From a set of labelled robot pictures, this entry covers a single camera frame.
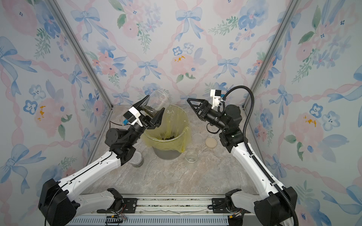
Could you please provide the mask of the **translucent plastic container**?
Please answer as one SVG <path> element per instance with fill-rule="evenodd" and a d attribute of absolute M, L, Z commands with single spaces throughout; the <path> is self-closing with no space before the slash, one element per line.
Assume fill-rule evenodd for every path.
<path fill-rule="evenodd" d="M 153 118 L 162 108 L 167 108 L 171 102 L 172 98 L 166 91 L 157 89 L 150 94 L 147 103 L 142 104 L 141 108 Z"/>

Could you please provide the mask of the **translucent round container lid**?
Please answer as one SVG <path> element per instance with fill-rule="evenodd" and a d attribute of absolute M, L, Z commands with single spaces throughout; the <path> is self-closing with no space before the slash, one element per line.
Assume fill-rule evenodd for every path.
<path fill-rule="evenodd" d="M 192 135 L 192 142 L 194 144 L 203 144 L 204 143 L 204 137 L 200 133 L 195 133 Z"/>

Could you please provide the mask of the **beige round jar lid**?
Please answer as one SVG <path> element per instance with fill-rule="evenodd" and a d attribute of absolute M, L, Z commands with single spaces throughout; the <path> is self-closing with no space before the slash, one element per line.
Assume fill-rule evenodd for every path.
<path fill-rule="evenodd" d="M 217 140 L 215 138 L 212 138 L 212 137 L 208 137 L 206 140 L 205 140 L 205 145 L 208 147 L 208 148 L 215 148 L 217 146 Z"/>

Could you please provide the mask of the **small jar with grey lid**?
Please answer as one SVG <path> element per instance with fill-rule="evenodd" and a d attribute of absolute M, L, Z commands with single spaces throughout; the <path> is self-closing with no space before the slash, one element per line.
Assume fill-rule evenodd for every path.
<path fill-rule="evenodd" d="M 140 152 L 135 152 L 133 157 L 130 159 L 129 164 L 135 168 L 141 167 L 144 163 L 144 159 Z"/>

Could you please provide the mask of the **glass jar with tea leaves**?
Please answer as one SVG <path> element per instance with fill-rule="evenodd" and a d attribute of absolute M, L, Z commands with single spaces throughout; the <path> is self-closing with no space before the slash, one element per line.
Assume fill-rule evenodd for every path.
<path fill-rule="evenodd" d="M 185 154 L 185 159 L 188 163 L 196 163 L 199 159 L 199 155 L 196 151 L 187 151 Z"/>

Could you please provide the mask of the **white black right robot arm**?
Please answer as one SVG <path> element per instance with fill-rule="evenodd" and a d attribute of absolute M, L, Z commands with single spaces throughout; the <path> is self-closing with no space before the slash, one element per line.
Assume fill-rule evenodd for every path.
<path fill-rule="evenodd" d="M 263 226 L 287 224 L 290 221 L 298 226 L 295 211 L 297 192 L 276 179 L 252 150 L 245 132 L 239 127 L 242 121 L 240 108 L 228 105 L 220 113 L 207 100 L 189 98 L 187 102 L 200 120 L 221 131 L 219 138 L 222 146 L 243 166 L 258 191 L 257 195 L 251 195 L 234 189 L 225 194 L 224 207 L 232 213 L 253 213 Z"/>

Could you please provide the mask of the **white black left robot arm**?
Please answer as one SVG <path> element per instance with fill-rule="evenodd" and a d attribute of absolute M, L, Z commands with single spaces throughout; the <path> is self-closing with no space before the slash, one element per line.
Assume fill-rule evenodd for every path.
<path fill-rule="evenodd" d="M 38 208 L 45 217 L 44 224 L 65 226 L 73 218 L 97 210 L 118 214 L 125 206 L 122 195 L 114 188 L 83 195 L 83 191 L 109 172 L 125 165 L 136 152 L 134 145 L 146 130 L 162 123 L 168 102 L 147 95 L 124 113 L 127 129 L 110 128 L 105 144 L 109 150 L 93 163 L 60 180 L 49 179 L 41 190 Z"/>

